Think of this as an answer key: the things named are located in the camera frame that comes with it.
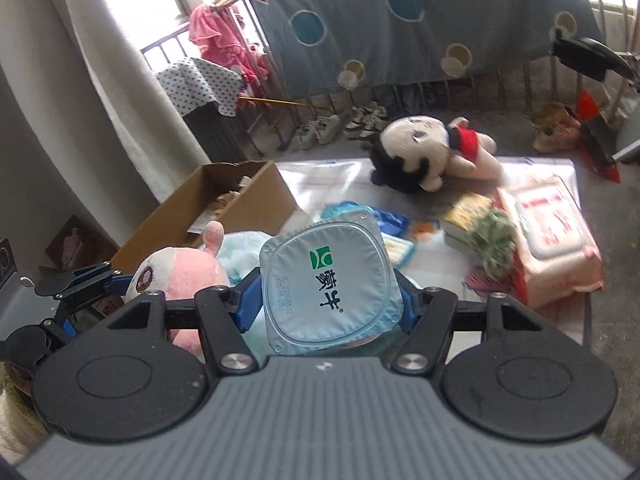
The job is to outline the pink white plush toy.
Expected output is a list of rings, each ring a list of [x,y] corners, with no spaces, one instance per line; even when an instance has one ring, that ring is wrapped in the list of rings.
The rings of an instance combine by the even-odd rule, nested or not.
[[[206,224],[204,248],[165,247],[146,257],[127,288],[129,302],[145,292],[163,292],[167,300],[193,299],[201,289],[229,286],[229,278],[217,256],[224,241],[224,227],[218,221]]]

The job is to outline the white yogurt cup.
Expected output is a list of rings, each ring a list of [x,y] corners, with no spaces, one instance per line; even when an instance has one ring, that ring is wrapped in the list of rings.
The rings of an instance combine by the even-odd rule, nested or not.
[[[271,237],[259,267],[267,337],[279,356],[367,342],[404,312],[376,226],[334,217]]]

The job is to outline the light blue towel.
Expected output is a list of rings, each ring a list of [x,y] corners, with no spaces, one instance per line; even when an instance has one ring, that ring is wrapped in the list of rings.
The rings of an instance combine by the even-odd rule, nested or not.
[[[269,234],[262,231],[242,231],[224,236],[217,259],[227,272],[232,286],[239,284],[259,266],[260,250],[270,238]],[[259,365],[264,364],[266,357],[273,354],[268,344],[264,309],[260,309],[250,329],[243,334],[243,339]]]

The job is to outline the gold snack packet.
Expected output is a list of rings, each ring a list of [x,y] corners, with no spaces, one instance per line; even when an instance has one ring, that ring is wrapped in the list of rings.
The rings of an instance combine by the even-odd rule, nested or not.
[[[439,220],[445,243],[470,254],[473,251],[470,242],[472,227],[494,206],[494,201],[484,195],[466,193],[460,196]]]

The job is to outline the blue tissue pack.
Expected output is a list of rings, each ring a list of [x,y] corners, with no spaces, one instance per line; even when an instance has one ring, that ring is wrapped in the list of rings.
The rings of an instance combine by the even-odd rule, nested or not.
[[[394,237],[404,237],[409,227],[409,219],[402,214],[363,205],[352,200],[343,200],[339,203],[326,205],[320,212],[321,220],[328,220],[334,217],[349,218],[368,228],[376,226],[376,229],[381,234]]]

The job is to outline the green fabric scrunchie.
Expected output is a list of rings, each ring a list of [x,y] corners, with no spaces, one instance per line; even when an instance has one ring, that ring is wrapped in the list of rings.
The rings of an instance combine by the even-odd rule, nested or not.
[[[486,274],[493,280],[503,280],[514,266],[516,227],[501,209],[491,208],[477,217],[468,240],[480,258]]]

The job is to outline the brown cardboard box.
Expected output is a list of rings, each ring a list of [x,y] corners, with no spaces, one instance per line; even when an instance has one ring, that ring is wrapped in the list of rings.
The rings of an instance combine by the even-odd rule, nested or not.
[[[167,246],[201,243],[201,225],[217,220],[224,232],[278,234],[298,205],[274,162],[216,162],[201,166],[160,204],[111,265],[134,273],[148,255]]]

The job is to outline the large wet wipes pack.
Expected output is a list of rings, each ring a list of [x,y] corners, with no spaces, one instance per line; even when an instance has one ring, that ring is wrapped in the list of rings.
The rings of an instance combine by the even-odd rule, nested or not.
[[[599,247],[563,179],[503,186],[496,199],[515,226],[514,286],[522,304],[537,310],[603,287]]]

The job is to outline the black haired boy plush doll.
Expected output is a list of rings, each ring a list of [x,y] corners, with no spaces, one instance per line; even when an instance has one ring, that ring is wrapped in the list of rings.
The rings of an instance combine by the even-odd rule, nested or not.
[[[449,124],[430,116],[400,118],[372,138],[370,179],[405,194],[435,193],[446,176],[495,181],[502,174],[496,151],[494,139],[464,117]]]

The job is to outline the white curtain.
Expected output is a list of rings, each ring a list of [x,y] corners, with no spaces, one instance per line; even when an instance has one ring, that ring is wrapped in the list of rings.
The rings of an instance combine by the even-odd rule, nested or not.
[[[105,0],[52,0],[126,154],[163,202],[210,162]]]

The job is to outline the pair of sneakers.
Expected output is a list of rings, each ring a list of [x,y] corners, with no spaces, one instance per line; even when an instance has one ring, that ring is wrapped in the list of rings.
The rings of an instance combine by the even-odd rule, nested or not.
[[[346,140],[369,143],[388,123],[386,107],[372,101],[365,106],[353,106],[346,116],[318,116],[294,132],[294,144],[303,151],[315,146],[327,146],[340,134]]]

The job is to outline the yellow stick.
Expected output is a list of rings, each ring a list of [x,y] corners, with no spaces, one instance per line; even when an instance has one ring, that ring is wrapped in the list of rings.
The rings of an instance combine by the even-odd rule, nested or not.
[[[290,106],[290,107],[303,107],[303,108],[309,108],[310,110],[326,110],[327,112],[335,112],[334,108],[332,107],[319,106],[314,103],[278,100],[278,99],[269,99],[269,98],[258,98],[257,96],[242,96],[242,94],[238,97],[238,101],[284,105],[284,106]]]

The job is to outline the polka dot cloth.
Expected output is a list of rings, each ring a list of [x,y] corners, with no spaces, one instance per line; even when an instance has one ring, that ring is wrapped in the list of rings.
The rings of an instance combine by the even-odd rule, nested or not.
[[[233,118],[239,96],[246,87],[237,72],[201,58],[171,63],[155,77],[181,117],[214,104],[221,116]]]

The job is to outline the pink hanging garment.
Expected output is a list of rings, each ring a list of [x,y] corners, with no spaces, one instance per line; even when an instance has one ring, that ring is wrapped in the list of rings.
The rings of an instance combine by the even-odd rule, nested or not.
[[[189,18],[189,40],[203,60],[235,70],[250,84],[270,76],[264,48],[236,4],[222,9],[213,3],[197,6]]]

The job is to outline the grey blue patterned quilt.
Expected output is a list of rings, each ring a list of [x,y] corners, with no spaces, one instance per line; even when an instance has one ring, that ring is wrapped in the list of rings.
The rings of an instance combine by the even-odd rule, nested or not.
[[[541,58],[557,32],[602,37],[588,0],[264,0],[285,92],[458,79]]]

